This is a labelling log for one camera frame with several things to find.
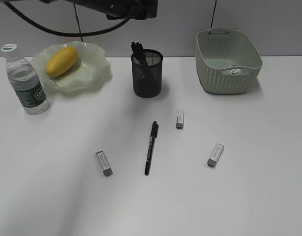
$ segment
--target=basket handle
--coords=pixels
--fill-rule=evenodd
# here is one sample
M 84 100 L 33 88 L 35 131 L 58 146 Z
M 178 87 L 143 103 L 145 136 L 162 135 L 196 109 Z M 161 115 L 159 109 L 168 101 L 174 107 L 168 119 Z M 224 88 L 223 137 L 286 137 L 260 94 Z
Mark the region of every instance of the basket handle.
M 212 33 L 213 31 L 217 31 L 217 30 L 222 30 L 222 31 L 225 31 L 225 32 L 228 32 L 228 33 L 231 33 L 233 30 L 229 29 L 229 28 L 226 28 L 226 27 L 213 27 L 213 28 L 210 28 L 210 29 L 207 29 L 205 30 L 206 33 Z

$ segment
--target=pen holder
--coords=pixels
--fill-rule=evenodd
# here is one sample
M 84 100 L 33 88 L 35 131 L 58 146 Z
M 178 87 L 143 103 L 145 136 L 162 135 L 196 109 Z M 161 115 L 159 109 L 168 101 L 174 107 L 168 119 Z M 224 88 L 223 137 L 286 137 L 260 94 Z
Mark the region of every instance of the pen holder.
M 133 91 L 139 97 L 151 98 L 157 96 L 162 88 L 162 61 L 160 52 L 144 49 L 148 65 L 141 65 L 134 55 L 131 55 Z

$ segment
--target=gray wall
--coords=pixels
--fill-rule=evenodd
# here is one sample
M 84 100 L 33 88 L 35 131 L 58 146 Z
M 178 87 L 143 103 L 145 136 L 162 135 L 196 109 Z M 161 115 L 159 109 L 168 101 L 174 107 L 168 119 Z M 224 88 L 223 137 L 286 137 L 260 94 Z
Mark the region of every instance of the gray wall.
M 27 0 L 13 4 L 41 25 L 78 32 L 70 2 L 43 4 Z M 165 56 L 194 56 L 196 32 L 210 27 L 213 5 L 214 0 L 159 0 L 157 18 L 131 20 L 117 31 L 84 40 L 104 48 L 107 56 L 129 56 L 132 41 L 142 42 L 146 48 L 157 49 Z M 77 10 L 82 32 L 117 23 L 81 6 Z M 302 0 L 218 0 L 214 26 L 245 32 L 261 55 L 302 55 Z M 72 40 L 79 39 L 44 33 L 0 3 L 0 47 L 17 43 L 24 56 L 33 56 L 52 44 Z

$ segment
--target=bottle cap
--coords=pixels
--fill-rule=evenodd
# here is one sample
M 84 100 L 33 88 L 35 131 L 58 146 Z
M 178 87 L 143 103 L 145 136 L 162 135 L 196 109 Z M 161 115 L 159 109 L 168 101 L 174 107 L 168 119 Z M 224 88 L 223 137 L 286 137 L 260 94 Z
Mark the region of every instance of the bottle cap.
M 21 54 L 19 49 L 18 49 L 18 46 L 14 43 L 9 43 L 9 44 L 4 45 L 1 48 L 1 51 L 2 51 L 3 57 L 6 58 L 6 59 L 14 58 L 14 57 Z

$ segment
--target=pen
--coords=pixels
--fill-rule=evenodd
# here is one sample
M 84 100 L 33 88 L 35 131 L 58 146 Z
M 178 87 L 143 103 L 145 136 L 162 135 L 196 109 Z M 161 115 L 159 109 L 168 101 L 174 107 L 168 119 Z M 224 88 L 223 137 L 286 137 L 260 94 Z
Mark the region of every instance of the pen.
M 150 139 L 149 139 L 149 149 L 148 149 L 146 169 L 145 169 L 145 175 L 147 175 L 147 176 L 149 175 L 149 172 L 150 172 L 152 153 L 153 153 L 155 138 L 157 138 L 158 129 L 159 129 L 159 125 L 156 123 L 156 121 L 153 121 L 152 130 L 151 130 Z

